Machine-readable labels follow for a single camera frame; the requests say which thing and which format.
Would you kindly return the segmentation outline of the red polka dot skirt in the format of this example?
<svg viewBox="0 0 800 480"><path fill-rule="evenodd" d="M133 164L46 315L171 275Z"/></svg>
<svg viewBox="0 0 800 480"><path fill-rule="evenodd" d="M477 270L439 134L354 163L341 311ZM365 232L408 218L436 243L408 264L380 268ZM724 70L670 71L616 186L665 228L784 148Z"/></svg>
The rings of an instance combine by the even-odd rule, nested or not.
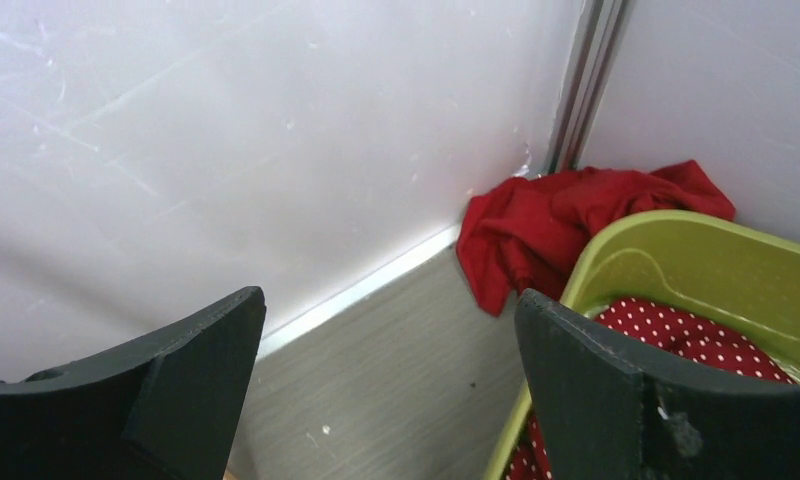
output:
<svg viewBox="0 0 800 480"><path fill-rule="evenodd" d="M588 317L606 328L695 363L778 383L794 382L747 336L687 310L629 297L619 298ZM504 477L553 477L534 413L526 418Z"/></svg>

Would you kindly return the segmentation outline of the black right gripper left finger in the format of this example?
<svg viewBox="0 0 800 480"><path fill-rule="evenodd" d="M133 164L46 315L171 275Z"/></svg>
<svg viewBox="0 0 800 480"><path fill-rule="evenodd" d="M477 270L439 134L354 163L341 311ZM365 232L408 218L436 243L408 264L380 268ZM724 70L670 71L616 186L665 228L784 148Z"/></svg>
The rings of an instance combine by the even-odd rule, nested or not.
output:
<svg viewBox="0 0 800 480"><path fill-rule="evenodd" d="M221 479L263 325L242 288L153 332L0 381L0 479Z"/></svg>

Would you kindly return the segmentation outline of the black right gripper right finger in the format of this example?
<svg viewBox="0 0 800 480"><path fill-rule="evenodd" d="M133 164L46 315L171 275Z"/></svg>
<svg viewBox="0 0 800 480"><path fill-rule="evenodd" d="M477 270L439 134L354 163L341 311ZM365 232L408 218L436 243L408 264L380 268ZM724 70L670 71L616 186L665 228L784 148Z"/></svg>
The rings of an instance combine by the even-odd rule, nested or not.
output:
<svg viewBox="0 0 800 480"><path fill-rule="evenodd" d="M800 479L800 384L695 363L547 296L515 316L556 479Z"/></svg>

